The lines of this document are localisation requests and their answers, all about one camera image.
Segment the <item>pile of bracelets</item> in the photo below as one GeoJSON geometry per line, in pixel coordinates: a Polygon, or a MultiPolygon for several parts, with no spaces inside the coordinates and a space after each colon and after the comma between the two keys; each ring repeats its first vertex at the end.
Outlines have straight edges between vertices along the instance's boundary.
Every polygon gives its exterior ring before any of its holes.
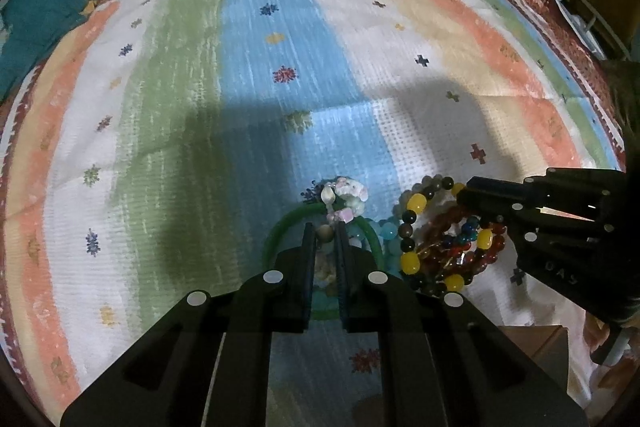
{"type": "Polygon", "coordinates": [[[460,291],[471,284],[474,276],[495,263],[504,249],[502,223],[491,223],[474,216],[464,207],[452,206],[435,216],[430,228],[417,244],[414,223],[440,190],[450,190],[455,197],[465,188],[450,176],[434,176],[425,188],[411,195],[398,226],[401,237],[400,268],[409,285],[429,295],[441,296],[447,291],[460,291]],[[455,235],[447,233],[459,229],[455,235]]]}

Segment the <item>black cross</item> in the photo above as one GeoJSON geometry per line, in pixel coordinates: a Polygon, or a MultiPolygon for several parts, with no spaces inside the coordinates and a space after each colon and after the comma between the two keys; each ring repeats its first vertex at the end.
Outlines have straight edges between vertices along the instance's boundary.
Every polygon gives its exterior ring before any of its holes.
{"type": "Polygon", "coordinates": [[[526,273],[524,273],[520,268],[516,268],[513,271],[513,277],[511,277],[510,281],[520,286],[522,284],[522,280],[524,279],[525,275],[526,273]]]}

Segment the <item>yellow bead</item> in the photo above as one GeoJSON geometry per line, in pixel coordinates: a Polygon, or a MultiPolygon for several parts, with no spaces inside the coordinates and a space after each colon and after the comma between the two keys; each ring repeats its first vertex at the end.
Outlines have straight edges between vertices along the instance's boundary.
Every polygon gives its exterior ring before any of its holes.
{"type": "Polygon", "coordinates": [[[412,210],[416,214],[421,214],[422,211],[427,208],[427,198],[425,198],[420,192],[411,196],[411,199],[407,201],[406,209],[412,210]]]}
{"type": "Polygon", "coordinates": [[[460,192],[460,190],[462,190],[463,188],[465,188],[465,184],[463,183],[454,183],[453,187],[451,187],[451,195],[452,196],[457,196],[458,193],[460,192]]]}
{"type": "Polygon", "coordinates": [[[400,268],[407,275],[413,275],[420,269],[420,258],[414,251],[404,252],[400,256],[400,268]]]}
{"type": "Polygon", "coordinates": [[[492,242],[494,241],[494,233],[491,231],[491,229],[480,230],[476,241],[478,248],[481,248],[482,250],[489,250],[489,248],[491,248],[492,242]]]}
{"type": "Polygon", "coordinates": [[[459,292],[465,286],[465,279],[459,273],[454,273],[445,277],[444,283],[447,285],[448,291],[459,292]]]}

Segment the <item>red cross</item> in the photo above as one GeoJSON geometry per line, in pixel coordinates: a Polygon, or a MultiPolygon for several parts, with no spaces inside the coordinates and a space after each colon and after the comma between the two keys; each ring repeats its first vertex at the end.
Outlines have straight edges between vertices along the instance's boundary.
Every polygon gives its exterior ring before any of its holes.
{"type": "Polygon", "coordinates": [[[471,158],[473,158],[474,160],[480,160],[480,165],[484,165],[486,163],[486,161],[484,161],[484,157],[486,156],[486,154],[484,153],[484,149],[478,149],[477,143],[472,143],[471,147],[473,149],[469,153],[471,155],[471,158]]]}

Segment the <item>bed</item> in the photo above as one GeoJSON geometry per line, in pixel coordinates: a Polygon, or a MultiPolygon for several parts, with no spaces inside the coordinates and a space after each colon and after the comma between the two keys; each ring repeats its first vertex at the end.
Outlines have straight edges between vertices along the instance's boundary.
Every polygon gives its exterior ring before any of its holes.
{"type": "MultiPolygon", "coordinates": [[[[377,223],[426,175],[624,168],[604,74],[555,0],[96,6],[1,112],[0,344],[54,423],[186,293],[261,271],[324,180],[362,182],[377,223]]],[[[508,241],[465,294],[499,325],[566,326],[568,392],[595,422],[585,312],[514,278],[515,257],[508,241]]],[[[308,334],[274,337],[269,425],[362,425],[376,337],[341,334],[336,308],[318,285],[308,334]]]]}

